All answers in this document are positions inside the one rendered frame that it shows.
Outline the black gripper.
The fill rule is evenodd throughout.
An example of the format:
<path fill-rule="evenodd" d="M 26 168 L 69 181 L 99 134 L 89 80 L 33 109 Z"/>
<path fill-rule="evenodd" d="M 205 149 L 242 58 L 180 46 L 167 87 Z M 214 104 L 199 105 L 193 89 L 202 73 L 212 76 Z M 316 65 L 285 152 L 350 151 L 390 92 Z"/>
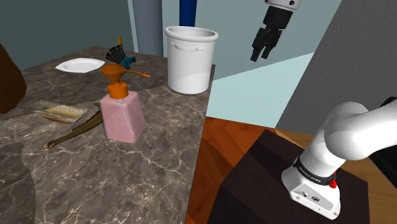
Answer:
<path fill-rule="evenodd" d="M 291 19 L 292 14 L 292 11 L 269 6 L 265 18 L 263 19 L 263 23 L 267 27 L 285 29 Z M 268 59 L 270 52 L 274 47 L 276 47 L 281 34 L 282 30 L 278 30 L 277 32 L 269 34 L 269 29 L 260 28 L 252 44 L 253 53 L 251 55 L 251 60 L 256 62 L 262 50 L 263 53 L 261 57 L 263 59 Z"/>

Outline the teal bird figure black tail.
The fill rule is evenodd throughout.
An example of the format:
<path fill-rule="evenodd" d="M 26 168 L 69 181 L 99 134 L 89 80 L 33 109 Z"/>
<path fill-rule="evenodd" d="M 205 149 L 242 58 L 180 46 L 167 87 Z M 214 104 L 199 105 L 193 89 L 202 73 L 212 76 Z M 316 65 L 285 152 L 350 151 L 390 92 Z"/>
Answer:
<path fill-rule="evenodd" d="M 131 65 L 136 63 L 136 56 L 128 57 L 126 56 L 123 47 L 121 45 L 114 46 L 110 48 L 106 54 L 106 59 L 123 66 L 126 70 L 131 69 Z"/>

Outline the dark robot stand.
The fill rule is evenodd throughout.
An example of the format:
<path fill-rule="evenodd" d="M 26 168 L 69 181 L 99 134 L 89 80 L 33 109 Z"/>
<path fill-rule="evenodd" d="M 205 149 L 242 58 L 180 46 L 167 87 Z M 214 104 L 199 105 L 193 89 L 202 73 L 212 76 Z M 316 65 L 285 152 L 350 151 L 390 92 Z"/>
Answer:
<path fill-rule="evenodd" d="M 219 187 L 207 224 L 370 224 L 368 184 L 336 171 L 341 210 L 335 220 L 293 201 L 281 173 L 303 148 L 266 130 Z"/>

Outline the pink soap dispenser orange pump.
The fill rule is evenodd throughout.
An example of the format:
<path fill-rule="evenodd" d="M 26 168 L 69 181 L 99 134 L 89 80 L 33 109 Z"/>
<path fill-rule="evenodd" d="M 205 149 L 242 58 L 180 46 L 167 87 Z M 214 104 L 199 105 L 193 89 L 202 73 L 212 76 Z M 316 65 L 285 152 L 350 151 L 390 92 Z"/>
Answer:
<path fill-rule="evenodd" d="M 137 92 L 128 90 L 120 78 L 128 70 L 119 64 L 107 64 L 101 72 L 112 80 L 108 94 L 100 100 L 106 137 L 124 143 L 134 143 L 146 126 Z"/>

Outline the white square plate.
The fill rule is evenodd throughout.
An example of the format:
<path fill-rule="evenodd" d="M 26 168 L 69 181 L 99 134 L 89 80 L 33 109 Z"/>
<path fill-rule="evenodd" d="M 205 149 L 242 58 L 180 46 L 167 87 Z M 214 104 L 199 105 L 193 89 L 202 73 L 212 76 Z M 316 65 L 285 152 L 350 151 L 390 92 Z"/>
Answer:
<path fill-rule="evenodd" d="M 104 61 L 98 59 L 77 58 L 65 61 L 55 68 L 68 73 L 87 73 L 102 67 L 104 64 Z"/>

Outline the beige flat dish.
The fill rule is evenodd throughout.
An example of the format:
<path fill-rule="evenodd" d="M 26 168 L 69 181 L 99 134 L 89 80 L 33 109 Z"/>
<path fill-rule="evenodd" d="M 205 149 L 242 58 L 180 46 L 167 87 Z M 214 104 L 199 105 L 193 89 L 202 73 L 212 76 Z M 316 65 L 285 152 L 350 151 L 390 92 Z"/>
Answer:
<path fill-rule="evenodd" d="M 34 112 L 54 122 L 74 123 L 84 116 L 88 110 L 60 105 L 42 110 L 34 110 Z"/>

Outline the dark brown rounded object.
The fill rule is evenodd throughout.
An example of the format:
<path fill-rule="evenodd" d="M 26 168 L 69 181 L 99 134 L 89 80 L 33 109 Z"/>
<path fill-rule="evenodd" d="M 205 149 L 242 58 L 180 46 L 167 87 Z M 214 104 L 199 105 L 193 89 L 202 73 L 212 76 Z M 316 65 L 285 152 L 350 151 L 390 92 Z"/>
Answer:
<path fill-rule="evenodd" d="M 22 72 L 0 44 L 0 114 L 6 114 L 25 97 L 27 85 Z"/>

